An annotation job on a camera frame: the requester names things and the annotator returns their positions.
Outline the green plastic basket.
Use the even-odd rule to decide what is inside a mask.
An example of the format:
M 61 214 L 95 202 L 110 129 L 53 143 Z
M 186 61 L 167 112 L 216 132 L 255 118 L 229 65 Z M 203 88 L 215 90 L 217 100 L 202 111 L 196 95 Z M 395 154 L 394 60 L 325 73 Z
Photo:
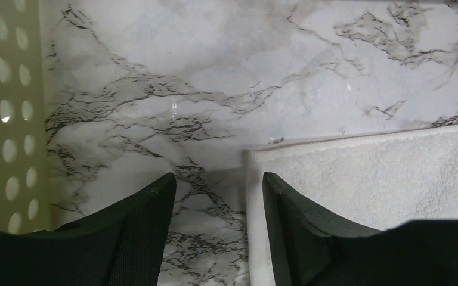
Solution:
M 0 1 L 0 231 L 51 229 L 38 1 Z

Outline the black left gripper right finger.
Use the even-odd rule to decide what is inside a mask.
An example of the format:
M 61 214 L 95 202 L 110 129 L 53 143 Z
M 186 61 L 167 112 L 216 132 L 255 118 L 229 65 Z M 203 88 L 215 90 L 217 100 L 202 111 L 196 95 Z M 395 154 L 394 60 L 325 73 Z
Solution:
M 379 231 L 306 198 L 275 173 L 262 181 L 277 285 L 458 285 L 458 220 Z

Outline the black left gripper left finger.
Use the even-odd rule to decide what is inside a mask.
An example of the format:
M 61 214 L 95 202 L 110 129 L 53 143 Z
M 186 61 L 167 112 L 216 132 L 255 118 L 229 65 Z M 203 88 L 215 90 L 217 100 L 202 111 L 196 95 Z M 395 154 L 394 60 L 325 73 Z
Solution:
M 156 285 L 176 189 L 167 173 L 56 230 L 0 232 L 0 285 Z

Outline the cream white towel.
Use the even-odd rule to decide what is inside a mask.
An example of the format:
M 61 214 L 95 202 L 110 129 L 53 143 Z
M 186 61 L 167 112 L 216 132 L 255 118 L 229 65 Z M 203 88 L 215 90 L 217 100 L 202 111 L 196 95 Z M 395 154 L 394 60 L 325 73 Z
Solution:
M 274 285 L 262 181 L 273 172 L 306 198 L 385 230 L 458 219 L 458 124 L 252 150 L 246 190 L 252 285 Z

